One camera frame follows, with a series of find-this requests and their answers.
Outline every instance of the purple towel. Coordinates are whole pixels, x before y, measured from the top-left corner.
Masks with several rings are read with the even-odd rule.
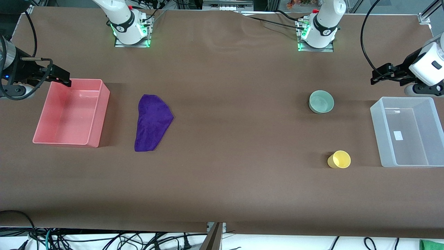
[[[153,151],[173,121],[170,108],[155,95],[143,95],[139,101],[136,152]]]

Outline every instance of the light green bowl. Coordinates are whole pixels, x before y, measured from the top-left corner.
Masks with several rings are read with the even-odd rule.
[[[311,93],[308,105],[317,114],[330,112],[334,106],[333,96],[324,90],[316,90]]]

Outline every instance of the black cable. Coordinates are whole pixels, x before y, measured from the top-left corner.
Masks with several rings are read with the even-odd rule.
[[[397,250],[397,248],[398,248],[398,243],[399,243],[399,238],[396,238],[396,242],[395,242],[394,250]]]
[[[187,234],[186,236],[198,236],[198,235],[207,235],[207,234]],[[169,242],[169,241],[172,241],[172,240],[175,240],[175,239],[178,239],[178,238],[183,238],[183,237],[185,237],[185,236],[184,236],[184,235],[181,235],[181,236],[168,237],[168,238],[165,238],[165,239],[161,239],[161,240],[158,242],[158,245],[164,244],[164,243],[166,243],[166,242]]]
[[[188,237],[186,233],[183,233],[183,250],[188,250],[191,248],[190,242],[188,241]]]
[[[136,245],[134,245],[134,244],[132,244],[132,243],[129,243],[129,241],[130,241],[132,238],[136,237],[137,235],[138,235],[138,233],[137,233],[137,234],[134,234],[133,236],[131,236],[131,237],[129,237],[129,238],[126,238],[125,236],[121,236],[121,237],[119,237],[120,242],[119,242],[119,244],[117,245],[117,250],[121,250],[121,249],[122,249],[122,246],[125,245],[125,243],[128,243],[128,244],[130,244],[130,245],[133,245],[133,246],[138,250],[138,248],[137,248]]]
[[[142,250],[146,250],[151,244],[153,244],[154,242],[157,242],[157,239],[159,239],[160,237],[162,237],[163,235],[165,235],[166,233],[156,233],[154,235],[154,237],[148,241],[148,243],[142,248]]]
[[[104,239],[93,239],[93,240],[82,240],[82,241],[79,241],[79,240],[66,240],[65,239],[65,241],[68,241],[68,242],[93,242],[93,241],[107,241],[107,240],[112,240],[113,238],[104,238]]]
[[[372,242],[372,244],[373,244],[373,249],[370,249],[370,247],[367,245],[367,240],[370,240],[370,241]],[[398,243],[399,243],[399,238],[396,238],[396,241],[395,241],[395,247],[393,248],[394,250],[397,250],[397,248],[398,248]],[[373,239],[370,238],[370,237],[365,237],[365,238],[364,238],[364,245],[365,245],[365,247],[366,247],[368,250],[376,250],[375,242],[374,242]]]
[[[296,27],[296,26],[292,26],[292,25],[288,25],[288,24],[281,24],[281,23],[277,23],[277,22],[273,22],[273,21],[269,21],[269,20],[253,17],[253,16],[248,16],[248,17],[256,19],[256,20],[264,21],[264,22],[267,22],[267,23],[271,23],[271,24],[277,24],[277,25],[281,25],[281,26],[285,26],[285,27],[290,27],[290,28],[295,28],[295,29],[300,29],[300,30],[304,29],[303,27]]]
[[[35,57],[36,54],[37,54],[37,34],[36,34],[36,29],[34,28],[34,24],[32,23],[31,17],[29,16],[27,11],[25,11],[25,15],[28,18],[29,25],[31,26],[31,29],[32,29],[32,34],[34,36],[34,52],[32,53],[32,57]]]
[[[364,48],[364,27],[365,27],[365,23],[367,22],[367,19],[370,15],[370,13],[372,12],[372,10],[375,8],[375,6],[379,3],[379,1],[381,0],[376,0],[375,3],[370,7],[369,11],[367,12],[367,15],[365,15],[364,18],[364,22],[362,23],[362,27],[361,27],[361,49],[362,52],[364,53],[365,59],[367,60],[367,62],[370,64],[370,66],[373,68],[373,70],[378,73],[382,78],[386,79],[386,80],[392,80],[392,81],[396,81],[396,82],[411,82],[411,78],[410,79],[396,79],[393,77],[387,77],[385,75],[383,75],[381,72],[379,72],[379,70],[373,65],[372,61],[370,60],[370,58],[367,55],[367,52],[365,51]]]
[[[149,20],[150,18],[152,18],[154,16],[154,14],[160,9],[156,9],[154,10],[153,14],[151,14],[151,16],[147,17],[146,19],[142,19],[142,22]]]
[[[3,63],[1,63],[2,65],[1,65],[1,70],[3,69],[3,67],[4,67],[4,57],[2,58],[2,62]],[[32,220],[31,220],[31,218],[27,215],[27,214],[25,214],[24,212],[22,212],[22,211],[19,211],[19,210],[3,210],[3,211],[0,211],[0,214],[7,214],[7,213],[16,213],[16,214],[21,214],[21,215],[23,215],[23,216],[25,216],[26,217],[26,219],[29,221],[29,223],[31,224],[31,227],[32,227],[32,230],[34,231],[34,234],[35,234],[35,236],[37,237],[38,236],[38,234],[37,234],[37,230],[36,230],[36,226],[34,225],[34,223],[32,222]]]
[[[332,247],[330,247],[330,250],[334,249],[334,246],[336,245],[337,240],[339,239],[339,236],[336,236],[336,238],[333,241]]]
[[[144,4],[148,9],[152,9],[153,8],[153,6],[152,5],[149,5],[146,1],[141,1],[141,0],[130,0],[131,2],[135,2],[135,3],[137,3],[138,5],[142,5],[142,4]]]
[[[372,242],[372,244],[373,244],[373,249],[370,249],[370,247],[367,245],[367,240],[370,240],[371,242]],[[376,250],[376,245],[375,245],[375,242],[372,240],[372,238],[370,238],[370,237],[365,237],[364,238],[364,245],[365,245],[365,247],[368,249],[368,250]]]
[[[25,250],[28,241],[29,241],[29,240],[26,240],[25,242],[23,242],[23,244],[18,248],[18,250]]]
[[[187,3],[187,4],[185,4],[185,3],[179,3],[178,1],[176,1],[176,0],[173,0],[173,2],[175,2],[178,6],[179,5],[182,5],[182,7],[185,9],[185,6],[189,6],[191,3]]]
[[[303,16],[298,17],[298,18],[293,18],[293,17],[287,15],[287,13],[283,12],[283,11],[280,10],[280,9],[277,9],[277,10],[275,10],[274,12],[281,13],[281,14],[284,15],[286,18],[288,18],[288,19],[290,19],[290,20],[293,20],[293,21],[297,21],[297,20],[299,20],[299,18],[303,18]]]

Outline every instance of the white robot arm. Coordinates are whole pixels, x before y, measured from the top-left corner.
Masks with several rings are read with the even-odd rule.
[[[326,47],[334,40],[346,9],[344,0],[325,0],[319,13],[309,15],[310,28],[301,38],[314,48]]]
[[[136,44],[147,36],[147,15],[130,9],[125,0],[93,0],[107,15],[114,35],[123,44]]]
[[[387,63],[379,67],[377,71],[373,70],[371,84],[374,85],[387,80],[387,78],[398,79],[401,80],[401,86],[406,86],[404,93],[408,96],[442,97],[444,96],[443,48],[444,33],[441,33],[428,40],[422,48],[408,55],[402,64],[393,66],[393,64]]]

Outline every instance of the green cloth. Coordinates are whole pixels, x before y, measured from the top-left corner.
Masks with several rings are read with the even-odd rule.
[[[420,250],[444,250],[444,244],[436,243],[433,241],[420,240],[419,241]]]

